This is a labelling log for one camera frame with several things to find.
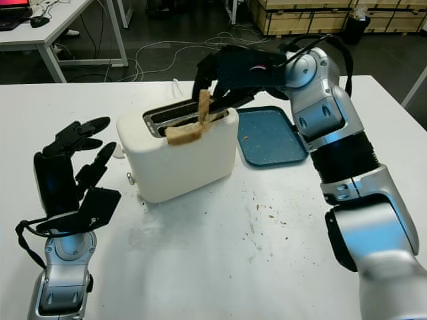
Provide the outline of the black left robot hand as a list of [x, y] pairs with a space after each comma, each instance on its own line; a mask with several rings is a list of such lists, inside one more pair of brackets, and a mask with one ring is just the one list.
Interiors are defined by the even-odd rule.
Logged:
[[[103, 145], [92, 136], [104, 130], [111, 119], [100, 117], [85, 123], [72, 122], [33, 158], [41, 204], [48, 218], [77, 211], [85, 192], [97, 185], [107, 171], [116, 143]], [[74, 173], [72, 156], [78, 151], [100, 148], [95, 160]]]

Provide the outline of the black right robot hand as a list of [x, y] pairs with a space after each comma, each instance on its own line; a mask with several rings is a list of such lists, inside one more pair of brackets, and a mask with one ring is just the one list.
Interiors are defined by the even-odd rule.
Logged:
[[284, 93], [287, 58], [249, 47], [226, 45], [197, 64], [191, 99], [199, 100], [199, 92], [216, 82], [210, 113], [241, 107], [254, 100], [261, 91], [276, 99], [287, 101]]

